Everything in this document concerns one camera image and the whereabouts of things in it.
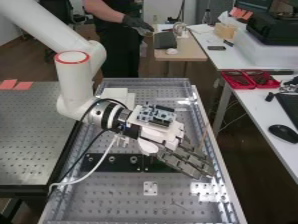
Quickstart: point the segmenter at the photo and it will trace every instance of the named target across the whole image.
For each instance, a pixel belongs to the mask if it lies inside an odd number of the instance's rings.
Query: keyboard
[[[275,97],[298,129],[298,95],[278,93]]]
[[[154,34],[154,49],[177,48],[177,41],[173,32]]]

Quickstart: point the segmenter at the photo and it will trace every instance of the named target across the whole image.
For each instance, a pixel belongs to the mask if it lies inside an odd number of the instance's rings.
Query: white table
[[[291,80],[294,77],[294,75],[274,76],[278,81],[283,82]],[[234,90],[230,88],[229,84],[225,83],[216,121],[213,124],[213,131],[217,135],[221,128],[230,95],[233,93],[298,184],[298,145],[287,143],[275,137],[269,132],[269,127],[275,124],[282,124],[293,130],[298,130],[277,99],[274,98],[271,102],[265,101],[269,92],[278,93],[278,89]]]
[[[254,65],[241,54],[236,47],[230,47],[224,43],[224,40],[213,33],[214,28],[206,24],[189,26],[193,35],[200,43],[208,57],[210,58],[217,70],[230,69],[262,69],[262,70],[297,70],[295,68],[281,66],[278,67],[261,67]],[[226,51],[210,51],[208,46],[225,46]]]

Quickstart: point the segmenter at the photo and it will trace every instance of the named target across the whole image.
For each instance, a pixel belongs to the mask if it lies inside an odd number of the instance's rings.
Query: table surface
[[[281,68],[279,67],[261,67],[254,65],[241,54],[236,47],[230,47],[224,43],[214,33],[214,28],[206,24],[189,26],[192,29],[194,38],[197,39],[205,53],[208,54],[212,62],[214,63],[218,70],[225,69],[262,69],[262,70],[289,70],[293,68]],[[210,51],[208,46],[225,46],[225,51]]]
[[[200,95],[188,79],[105,79],[97,95],[101,94],[104,88],[128,88],[129,93],[136,93],[137,105],[149,102],[176,108],[177,119],[185,123],[185,131],[192,144],[198,146],[206,129],[205,124],[209,122]],[[65,168],[71,166],[72,161],[76,160],[100,131],[93,125],[84,128],[77,136]],[[79,220],[77,224],[99,220],[103,223],[129,224],[154,224],[172,222],[172,220],[177,224],[190,221],[192,223],[228,223],[232,220],[233,223],[246,224],[210,126],[208,130],[204,150],[212,157],[217,171],[213,179],[202,177],[194,181],[180,173],[152,171],[96,172],[85,181],[60,187],[55,191],[40,224],[48,223],[47,221],[52,224],[59,224],[61,221],[67,223],[69,220]],[[103,153],[112,138],[113,133],[105,133],[95,142],[89,152]],[[125,148],[114,145],[112,153],[140,154],[137,142],[130,140]],[[77,166],[67,179],[81,175],[85,173]],[[144,195],[145,181],[157,182],[158,196]],[[205,193],[190,193],[193,182],[202,186]],[[217,199],[205,199],[206,192],[217,195]]]
[[[274,78],[287,81],[294,76],[274,76]],[[233,92],[298,184],[298,145],[281,140],[267,130],[271,125],[282,124],[298,132],[278,100],[274,98],[271,102],[265,101],[269,92],[277,93],[278,89],[233,90]]]
[[[156,29],[157,32],[161,32],[162,29],[170,29],[173,25],[160,24]],[[168,55],[166,50],[154,50],[154,57],[157,61],[206,61],[208,56],[198,45],[192,33],[189,33],[189,38],[178,39],[177,38],[177,50],[178,54]]]
[[[75,125],[56,111],[59,93],[57,82],[0,91],[1,189],[28,189],[49,181]]]

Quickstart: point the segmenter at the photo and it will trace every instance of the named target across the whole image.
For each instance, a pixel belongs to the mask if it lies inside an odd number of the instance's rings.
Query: black glove
[[[122,24],[129,27],[142,28],[145,30],[150,30],[152,32],[154,32],[153,27],[148,23],[145,23],[140,18],[134,18],[134,17],[125,15]]]
[[[289,85],[298,85],[298,77],[295,77],[290,82],[283,83],[286,86]]]

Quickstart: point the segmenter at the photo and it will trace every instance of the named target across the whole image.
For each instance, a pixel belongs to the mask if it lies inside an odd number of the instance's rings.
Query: red object
[[[19,82],[13,90],[28,90],[32,86],[33,82]]]
[[[248,13],[242,16],[242,18],[244,18],[245,20],[249,20],[252,16],[253,16],[253,12],[248,12]]]
[[[262,70],[232,70],[221,72],[233,89],[275,89],[281,83]]]
[[[244,70],[242,71],[256,83],[258,89],[277,89],[281,83],[271,77],[271,75],[262,70]]]
[[[83,54],[85,55],[85,58],[84,58],[81,61],[75,61],[75,62],[63,61],[63,60],[60,59],[60,55],[61,55],[63,53],[65,53],[65,52],[80,52],[80,53],[83,53]],[[64,52],[61,52],[61,53],[59,53],[59,54],[55,55],[55,60],[56,60],[59,63],[61,63],[61,64],[81,64],[81,63],[87,62],[89,59],[91,59],[89,54],[87,54],[87,53],[83,52],[83,51],[64,51]]]
[[[232,16],[236,15],[237,9],[238,9],[237,7],[234,7],[234,8],[232,9],[232,11],[230,11],[230,15],[232,15]]]
[[[1,85],[0,85],[0,90],[9,90],[15,87],[17,80],[4,80]]]
[[[221,76],[226,80],[226,82],[229,83],[233,89],[254,89],[256,88],[254,81],[240,70],[222,71]]]

